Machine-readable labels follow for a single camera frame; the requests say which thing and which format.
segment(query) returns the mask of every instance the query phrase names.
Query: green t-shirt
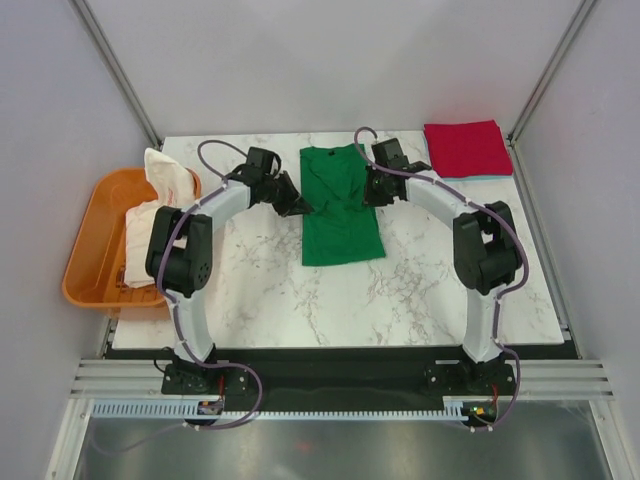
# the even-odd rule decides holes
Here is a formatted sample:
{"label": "green t-shirt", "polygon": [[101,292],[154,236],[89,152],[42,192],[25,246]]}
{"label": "green t-shirt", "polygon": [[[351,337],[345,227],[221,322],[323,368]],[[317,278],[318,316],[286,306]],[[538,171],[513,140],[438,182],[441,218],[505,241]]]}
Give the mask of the green t-shirt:
{"label": "green t-shirt", "polygon": [[362,205],[366,162],[354,145],[300,150],[302,265],[322,267],[385,256],[375,209]]}

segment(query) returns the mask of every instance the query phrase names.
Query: white marble tabletop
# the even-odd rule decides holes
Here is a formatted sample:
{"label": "white marble tabletop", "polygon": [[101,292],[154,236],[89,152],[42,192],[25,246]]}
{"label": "white marble tabletop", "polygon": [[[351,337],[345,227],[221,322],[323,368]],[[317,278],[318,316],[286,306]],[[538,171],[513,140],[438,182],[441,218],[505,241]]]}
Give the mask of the white marble tabletop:
{"label": "white marble tabletop", "polygon": [[[429,161],[420,131],[397,137],[414,162]],[[300,188],[299,150],[352,142],[352,133],[169,137],[163,151],[198,173],[203,193],[219,184],[199,162],[196,147],[218,138],[244,151],[274,150]],[[362,141],[371,138],[363,135]],[[242,157],[220,145],[204,148],[222,172]],[[531,263],[527,285],[505,299],[500,338],[510,344],[562,343],[562,333],[511,178],[456,181],[478,202],[505,201]],[[451,231],[406,202],[377,209],[386,258],[332,267],[301,265],[302,218],[280,218],[270,205],[236,215],[214,236],[214,273],[206,286],[207,319],[218,348],[457,345],[466,327],[466,294],[453,269]],[[114,348],[173,345],[173,327],[158,309],[123,310]]]}

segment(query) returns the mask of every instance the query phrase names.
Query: gray floor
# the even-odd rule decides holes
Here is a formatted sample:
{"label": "gray floor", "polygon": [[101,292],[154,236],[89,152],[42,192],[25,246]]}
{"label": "gray floor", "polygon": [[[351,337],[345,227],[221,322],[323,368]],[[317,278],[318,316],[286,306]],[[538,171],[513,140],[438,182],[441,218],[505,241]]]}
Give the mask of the gray floor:
{"label": "gray floor", "polygon": [[[119,448],[168,421],[95,420]],[[114,458],[93,449],[78,478],[180,480],[606,480],[586,404],[519,403],[493,433],[432,422],[255,421],[223,432],[178,429]]]}

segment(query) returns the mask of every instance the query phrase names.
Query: wall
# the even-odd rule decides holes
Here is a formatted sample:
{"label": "wall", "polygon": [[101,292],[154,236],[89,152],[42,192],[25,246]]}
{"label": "wall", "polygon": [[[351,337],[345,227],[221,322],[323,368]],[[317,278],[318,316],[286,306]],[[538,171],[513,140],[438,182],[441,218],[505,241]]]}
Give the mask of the wall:
{"label": "wall", "polygon": [[585,352],[640,450],[640,2],[600,2],[521,150]]}
{"label": "wall", "polygon": [[101,318],[60,283],[96,181],[145,139],[65,0],[13,0],[0,19],[0,465],[42,478]]}
{"label": "wall", "polygon": [[89,0],[161,135],[508,131],[579,0]]}

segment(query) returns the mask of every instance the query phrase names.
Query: crumpled white fabric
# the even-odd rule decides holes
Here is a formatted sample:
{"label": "crumpled white fabric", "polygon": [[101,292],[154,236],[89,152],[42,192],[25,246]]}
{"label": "crumpled white fabric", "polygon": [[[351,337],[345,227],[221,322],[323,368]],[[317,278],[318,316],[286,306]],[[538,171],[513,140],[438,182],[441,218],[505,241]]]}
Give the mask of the crumpled white fabric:
{"label": "crumpled white fabric", "polygon": [[183,208],[195,200],[193,176],[171,157],[147,148],[144,152],[144,169],[147,181],[157,192],[158,199],[127,211],[124,283],[131,288],[153,283],[153,278],[145,271],[144,263],[158,208],[163,205]]}

